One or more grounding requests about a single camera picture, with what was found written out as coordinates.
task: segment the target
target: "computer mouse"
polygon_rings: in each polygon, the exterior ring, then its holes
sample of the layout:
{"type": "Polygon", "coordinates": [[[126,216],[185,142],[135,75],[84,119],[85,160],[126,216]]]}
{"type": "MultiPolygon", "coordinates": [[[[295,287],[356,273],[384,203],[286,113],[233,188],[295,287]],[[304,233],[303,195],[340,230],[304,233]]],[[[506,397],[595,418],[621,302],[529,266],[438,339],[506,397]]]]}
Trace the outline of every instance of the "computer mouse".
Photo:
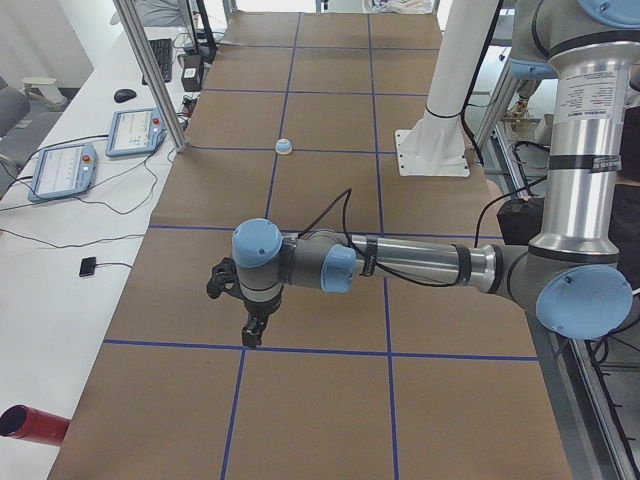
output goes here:
{"type": "Polygon", "coordinates": [[[132,98],[136,98],[138,94],[135,90],[131,90],[130,88],[121,88],[113,94],[113,99],[116,103],[126,102],[127,100],[131,100],[132,98]]]}

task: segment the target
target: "wall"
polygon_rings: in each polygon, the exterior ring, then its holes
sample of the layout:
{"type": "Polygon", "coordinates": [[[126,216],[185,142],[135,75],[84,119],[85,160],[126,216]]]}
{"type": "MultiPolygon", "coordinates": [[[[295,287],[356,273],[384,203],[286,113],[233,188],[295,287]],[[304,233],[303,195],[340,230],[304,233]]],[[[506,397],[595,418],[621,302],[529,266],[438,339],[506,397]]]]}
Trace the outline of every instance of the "wall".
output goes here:
{"type": "Polygon", "coordinates": [[[116,12],[112,0],[57,0],[76,36],[97,66],[122,32],[122,25],[110,25],[116,12]]]}
{"type": "Polygon", "coordinates": [[[0,75],[18,88],[28,76],[54,77],[60,86],[80,87],[92,71],[58,1],[2,0],[0,45],[0,75]]]}

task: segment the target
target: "grid line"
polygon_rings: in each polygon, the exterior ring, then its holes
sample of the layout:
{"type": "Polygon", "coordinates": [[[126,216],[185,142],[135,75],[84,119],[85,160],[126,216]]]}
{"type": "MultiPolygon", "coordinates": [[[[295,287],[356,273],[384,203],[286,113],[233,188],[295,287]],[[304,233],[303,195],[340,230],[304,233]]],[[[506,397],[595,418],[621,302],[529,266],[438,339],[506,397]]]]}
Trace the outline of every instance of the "grid line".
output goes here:
{"type": "Polygon", "coordinates": [[[440,50],[440,48],[419,48],[419,47],[315,47],[315,46],[301,46],[295,45],[291,47],[291,45],[240,45],[238,43],[218,43],[220,47],[238,47],[238,48],[300,48],[300,49],[323,49],[323,50],[406,50],[406,51],[417,51],[417,52],[429,52],[434,50],[440,50]]]}
{"type": "Polygon", "coordinates": [[[238,411],[238,399],[240,398],[240,386],[242,384],[242,373],[244,371],[244,359],[247,351],[242,350],[240,354],[240,363],[238,365],[238,375],[236,377],[236,388],[233,393],[233,404],[231,406],[231,415],[229,417],[229,427],[227,428],[227,441],[224,446],[224,458],[220,469],[220,480],[225,480],[227,476],[227,466],[229,465],[229,454],[231,452],[231,441],[233,439],[233,428],[236,421],[236,413],[238,411]]]}
{"type": "MultiPolygon", "coordinates": [[[[108,338],[103,341],[109,345],[133,346],[133,347],[155,347],[155,348],[184,348],[201,350],[234,350],[238,352],[246,351],[247,348],[241,345],[224,345],[208,343],[180,343],[180,342],[154,342],[148,340],[122,340],[108,338]]],[[[421,353],[421,352],[389,352],[375,350],[332,350],[322,348],[293,348],[293,347],[264,347],[255,350],[257,353],[292,353],[304,355],[338,355],[346,357],[388,357],[393,358],[423,358],[434,360],[473,360],[491,362],[537,362],[538,357],[526,355],[474,355],[463,353],[421,353]]]]}
{"type": "MultiPolygon", "coordinates": [[[[149,228],[157,229],[157,230],[213,230],[213,231],[224,231],[229,232],[233,231],[235,227],[220,227],[220,226],[210,226],[210,225],[165,225],[152,223],[149,225],[149,228]]],[[[281,229],[283,233],[298,233],[299,230],[292,229],[281,229]]],[[[462,239],[472,239],[475,238],[473,234],[465,234],[465,233],[396,233],[396,232],[357,232],[350,231],[352,235],[375,235],[384,238],[390,237],[417,237],[417,238],[462,238],[462,239]]],[[[480,235],[478,238],[482,240],[502,240],[502,237],[499,235],[480,235]]]]}
{"type": "MultiPolygon", "coordinates": [[[[191,145],[191,148],[195,150],[220,150],[220,151],[248,151],[248,152],[271,152],[273,148],[242,148],[242,147],[205,147],[203,145],[191,145]]],[[[394,155],[395,152],[374,152],[369,150],[322,150],[315,148],[296,148],[297,152],[310,152],[310,153],[353,153],[363,155],[394,155]]]]}
{"type": "MultiPolygon", "coordinates": [[[[248,88],[203,88],[203,92],[227,92],[227,93],[296,93],[300,95],[371,95],[371,92],[332,92],[325,90],[255,90],[248,88]]],[[[427,97],[426,93],[374,93],[378,96],[386,97],[427,97]]]]}
{"type": "MultiPolygon", "coordinates": [[[[291,77],[293,76],[293,65],[296,60],[296,44],[298,43],[298,35],[300,34],[300,19],[302,14],[298,13],[298,22],[296,24],[296,35],[293,39],[293,48],[291,50],[291,64],[289,65],[289,77],[287,79],[287,90],[284,93],[284,105],[282,106],[282,117],[280,118],[280,130],[278,132],[278,138],[282,138],[282,131],[284,129],[284,119],[287,113],[287,103],[289,101],[289,89],[291,88],[291,77]]],[[[278,154],[275,154],[273,160],[273,170],[271,172],[271,182],[269,184],[269,194],[267,196],[267,207],[265,209],[264,218],[269,218],[269,211],[271,210],[271,199],[273,197],[273,188],[276,181],[276,174],[278,173],[278,154]]]]}
{"type": "MultiPolygon", "coordinates": [[[[371,16],[367,15],[367,33],[369,35],[369,75],[371,77],[371,107],[373,113],[373,138],[376,150],[376,181],[378,188],[378,215],[380,219],[380,231],[384,233],[384,209],[382,202],[382,174],[380,170],[380,155],[378,144],[378,118],[376,114],[376,80],[375,69],[373,68],[373,49],[371,42],[371,16]]],[[[396,396],[395,383],[393,379],[393,348],[391,342],[391,314],[389,310],[389,294],[387,289],[387,279],[383,279],[384,295],[384,319],[387,335],[387,371],[389,375],[389,417],[391,422],[391,455],[393,460],[393,478],[400,480],[400,462],[398,458],[398,432],[396,423],[396,396]]]]}

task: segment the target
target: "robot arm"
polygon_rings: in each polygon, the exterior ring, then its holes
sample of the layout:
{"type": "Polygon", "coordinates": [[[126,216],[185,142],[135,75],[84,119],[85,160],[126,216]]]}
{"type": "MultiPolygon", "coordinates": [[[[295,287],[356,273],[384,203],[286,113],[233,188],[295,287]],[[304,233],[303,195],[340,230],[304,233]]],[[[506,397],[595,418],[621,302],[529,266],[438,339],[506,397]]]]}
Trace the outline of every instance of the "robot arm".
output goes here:
{"type": "Polygon", "coordinates": [[[528,247],[469,249],[332,232],[303,239],[254,219],[234,232],[233,259],[214,267],[209,296],[228,293],[244,301],[250,319],[243,344],[253,348],[285,284],[346,293],[358,274],[475,286],[514,301],[564,336],[605,335],[622,323],[632,301],[607,235],[639,29],[634,0],[516,4],[512,57],[519,67],[512,69],[523,78],[544,78],[548,61],[559,79],[542,231],[528,247]]]}

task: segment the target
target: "warning label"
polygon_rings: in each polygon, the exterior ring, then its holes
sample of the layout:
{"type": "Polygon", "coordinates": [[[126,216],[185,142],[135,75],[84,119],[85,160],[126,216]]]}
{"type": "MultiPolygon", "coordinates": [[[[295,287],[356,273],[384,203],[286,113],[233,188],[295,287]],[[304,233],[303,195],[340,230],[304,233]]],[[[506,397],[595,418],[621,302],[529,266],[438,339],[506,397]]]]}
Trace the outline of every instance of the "warning label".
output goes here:
{"type": "Polygon", "coordinates": [[[617,91],[618,72],[586,73],[560,80],[555,123],[612,119],[616,96],[624,102],[624,89],[616,95],[617,91]]]}

